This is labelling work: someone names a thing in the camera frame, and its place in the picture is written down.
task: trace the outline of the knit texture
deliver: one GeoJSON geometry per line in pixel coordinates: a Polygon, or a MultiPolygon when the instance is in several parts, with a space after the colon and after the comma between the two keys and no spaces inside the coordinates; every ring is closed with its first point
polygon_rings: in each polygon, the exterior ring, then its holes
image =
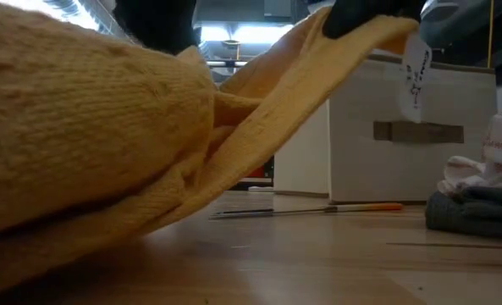
{"type": "Polygon", "coordinates": [[[410,19],[338,40],[324,9],[217,88],[173,57],[0,5],[0,291],[203,208],[263,164],[410,19]]]}

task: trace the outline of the cardboard tag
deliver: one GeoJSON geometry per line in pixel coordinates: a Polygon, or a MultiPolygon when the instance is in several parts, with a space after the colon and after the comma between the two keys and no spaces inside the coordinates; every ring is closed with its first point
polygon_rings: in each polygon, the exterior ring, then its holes
{"type": "Polygon", "coordinates": [[[431,66],[432,52],[418,33],[411,34],[405,45],[398,103],[404,119],[422,122],[422,88],[431,66]]]}

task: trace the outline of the white fabric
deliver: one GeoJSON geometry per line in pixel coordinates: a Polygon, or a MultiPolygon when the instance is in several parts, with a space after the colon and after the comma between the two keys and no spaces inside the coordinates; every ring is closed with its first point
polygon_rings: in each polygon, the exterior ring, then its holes
{"type": "Polygon", "coordinates": [[[437,185],[445,195],[455,195],[468,186],[502,188],[502,113],[496,114],[483,143],[484,163],[451,157],[444,167],[444,180],[437,185]]]}

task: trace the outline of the yellow sweater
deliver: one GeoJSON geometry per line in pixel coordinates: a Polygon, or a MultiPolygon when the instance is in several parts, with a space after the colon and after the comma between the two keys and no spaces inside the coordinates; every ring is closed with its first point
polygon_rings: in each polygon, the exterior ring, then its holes
{"type": "Polygon", "coordinates": [[[203,208],[263,164],[410,19],[329,40],[324,9],[217,88],[153,52],[0,5],[0,291],[203,208]]]}

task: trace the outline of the white storage box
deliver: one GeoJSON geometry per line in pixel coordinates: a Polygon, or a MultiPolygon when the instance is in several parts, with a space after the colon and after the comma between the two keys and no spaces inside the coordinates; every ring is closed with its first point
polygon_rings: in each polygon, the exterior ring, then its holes
{"type": "Polygon", "coordinates": [[[276,154],[275,190],[326,190],[334,202],[425,201],[448,157],[480,159],[496,113],[493,71],[432,64],[428,73],[422,121],[436,125],[407,126],[397,105],[400,59],[372,55],[276,154]]]}

